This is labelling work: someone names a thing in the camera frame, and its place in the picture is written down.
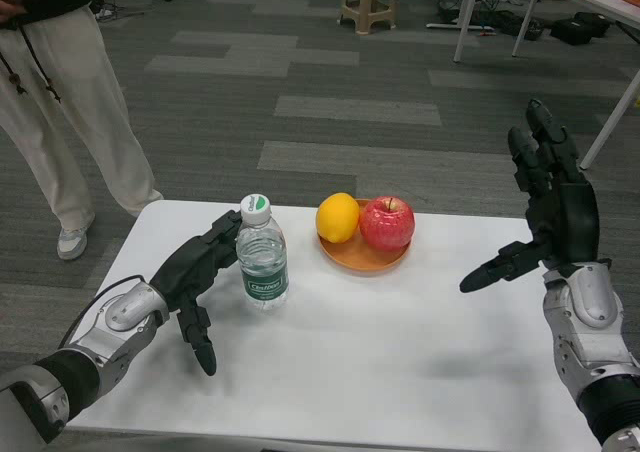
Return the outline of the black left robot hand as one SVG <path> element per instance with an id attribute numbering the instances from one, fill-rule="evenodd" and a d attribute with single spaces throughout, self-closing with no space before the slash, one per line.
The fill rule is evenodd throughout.
<path id="1" fill-rule="evenodd" d="M 241 224 L 240 212 L 226 212 L 209 231 L 190 238 L 174 251 L 150 280 L 168 310 L 176 314 L 184 342 L 191 346 L 208 376 L 216 373 L 217 359 L 208 337 L 211 320 L 197 299 L 213 286 L 220 270 L 238 260 L 236 239 Z"/>

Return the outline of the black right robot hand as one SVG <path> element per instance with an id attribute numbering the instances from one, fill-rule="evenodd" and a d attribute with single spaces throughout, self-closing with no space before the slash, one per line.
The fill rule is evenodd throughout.
<path id="1" fill-rule="evenodd" d="M 595 262 L 600 222 L 594 189 L 580 171 L 578 151 L 566 127 L 539 100 L 526 108 L 527 131 L 513 127 L 508 146 L 514 178 L 529 196 L 525 213 L 532 240 L 512 242 L 469 273 L 459 290 L 470 293 L 500 280 L 513 281 L 544 265 Z"/>

